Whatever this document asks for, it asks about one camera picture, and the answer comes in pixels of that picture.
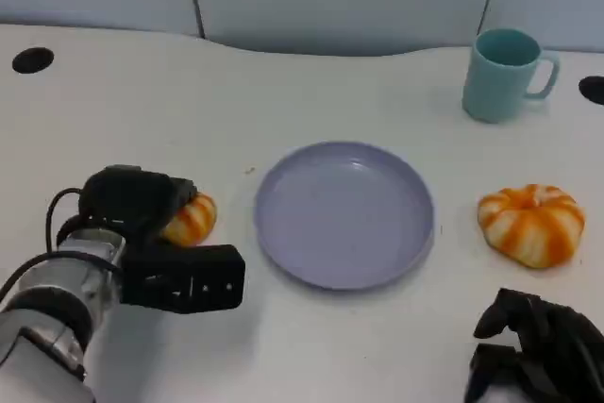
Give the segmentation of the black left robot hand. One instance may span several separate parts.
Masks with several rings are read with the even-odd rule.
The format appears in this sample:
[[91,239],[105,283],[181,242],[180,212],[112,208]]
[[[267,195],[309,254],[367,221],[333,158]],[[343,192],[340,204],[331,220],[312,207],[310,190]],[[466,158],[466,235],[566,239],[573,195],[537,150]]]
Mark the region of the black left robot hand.
[[78,216],[129,242],[149,243],[196,195],[197,188],[189,179],[113,165],[86,180]]

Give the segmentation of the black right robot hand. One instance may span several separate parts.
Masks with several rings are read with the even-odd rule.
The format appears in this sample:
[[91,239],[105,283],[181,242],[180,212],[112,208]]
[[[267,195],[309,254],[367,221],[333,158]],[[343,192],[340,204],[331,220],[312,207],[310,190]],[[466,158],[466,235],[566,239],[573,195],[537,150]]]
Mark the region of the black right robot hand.
[[531,402],[603,400],[603,334],[582,313],[502,288],[478,320],[474,337],[489,339],[506,328],[516,333],[520,348],[478,344],[466,402],[480,401],[493,384],[516,387]]

